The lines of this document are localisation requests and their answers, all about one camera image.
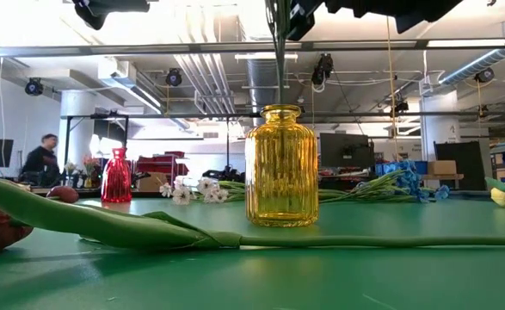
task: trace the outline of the man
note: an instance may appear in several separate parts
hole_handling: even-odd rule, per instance
[[[53,149],[57,146],[57,136],[49,133],[42,137],[42,145],[27,156],[22,166],[21,179],[41,186],[53,186],[59,181],[59,167]]]

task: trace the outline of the green tabletop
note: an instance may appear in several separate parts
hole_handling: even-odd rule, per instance
[[[287,229],[252,226],[242,202],[135,199],[110,207],[163,210],[248,236],[505,236],[505,209],[490,201],[333,203],[321,206],[315,226]],[[35,230],[0,254],[0,309],[505,309],[505,248],[145,255]]]

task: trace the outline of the red glass vase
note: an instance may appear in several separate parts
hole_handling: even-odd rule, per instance
[[[103,172],[102,202],[130,202],[132,200],[132,175],[126,159],[125,148],[113,149]]]

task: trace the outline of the white column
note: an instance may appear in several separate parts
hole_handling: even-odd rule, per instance
[[[61,115],[92,115],[95,113],[95,95],[90,92],[65,91],[61,97]],[[94,121],[91,119],[72,119],[69,136],[68,159],[83,169],[84,155],[90,155],[89,143],[94,133]],[[65,165],[65,142],[67,120],[59,123],[58,162],[63,170]]]
[[[457,91],[446,95],[424,96],[421,99],[421,112],[445,112],[457,110]],[[460,142],[458,116],[421,117],[422,159],[435,160],[435,143]]]

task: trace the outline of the vase neck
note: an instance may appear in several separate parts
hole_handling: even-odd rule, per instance
[[[295,123],[298,115],[299,113],[296,113],[296,111],[286,109],[276,109],[266,112],[264,114],[264,117],[266,119],[266,123],[268,124]]]
[[[113,149],[113,158],[114,159],[124,159],[126,156],[126,150],[123,148],[115,148]]]

